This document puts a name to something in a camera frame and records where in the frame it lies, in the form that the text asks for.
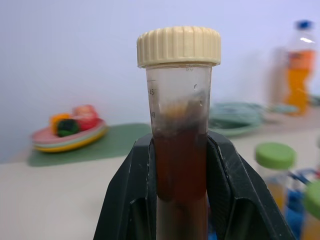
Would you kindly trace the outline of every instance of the brown liquid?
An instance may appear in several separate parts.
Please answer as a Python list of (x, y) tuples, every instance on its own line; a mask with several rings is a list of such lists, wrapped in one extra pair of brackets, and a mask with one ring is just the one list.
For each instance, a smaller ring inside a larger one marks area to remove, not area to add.
[(157, 240), (208, 239), (206, 126), (203, 121), (171, 135), (153, 133)]

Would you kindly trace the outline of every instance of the green cap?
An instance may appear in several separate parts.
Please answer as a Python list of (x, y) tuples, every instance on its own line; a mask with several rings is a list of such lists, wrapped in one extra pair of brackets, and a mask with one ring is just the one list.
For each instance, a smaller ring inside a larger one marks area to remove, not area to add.
[(307, 186), (303, 205), (308, 213), (320, 220), (320, 180)]
[(296, 152), (282, 143), (265, 142), (256, 146), (255, 160), (267, 169), (287, 170), (294, 165)]

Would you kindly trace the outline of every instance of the white table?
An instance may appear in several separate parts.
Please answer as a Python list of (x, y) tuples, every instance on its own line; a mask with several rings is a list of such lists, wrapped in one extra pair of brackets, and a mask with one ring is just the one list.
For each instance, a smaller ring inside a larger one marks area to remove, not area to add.
[[(316, 146), (319, 135), (320, 129), (251, 135), (233, 143), (254, 168), (258, 143), (288, 144), (298, 153), (296, 168), (305, 168), (320, 162)], [(107, 186), (124, 159), (48, 167), (29, 167), (21, 160), (0, 165), (0, 239), (92, 239)]]

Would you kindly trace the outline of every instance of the cream screw cap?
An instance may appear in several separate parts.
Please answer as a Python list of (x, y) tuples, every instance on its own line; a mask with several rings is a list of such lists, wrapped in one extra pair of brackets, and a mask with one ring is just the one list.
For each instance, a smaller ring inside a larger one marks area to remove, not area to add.
[(221, 39), (217, 31), (198, 26), (174, 26), (146, 32), (136, 41), (138, 67), (198, 62), (219, 65)]

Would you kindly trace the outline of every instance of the green mat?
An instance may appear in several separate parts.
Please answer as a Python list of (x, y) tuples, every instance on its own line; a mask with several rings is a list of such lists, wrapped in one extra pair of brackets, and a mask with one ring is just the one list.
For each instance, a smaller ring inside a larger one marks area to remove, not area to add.
[(144, 123), (111, 126), (104, 137), (79, 149), (60, 153), (33, 150), (28, 164), (32, 167), (45, 167), (125, 156), (138, 138), (149, 133), (151, 128)]

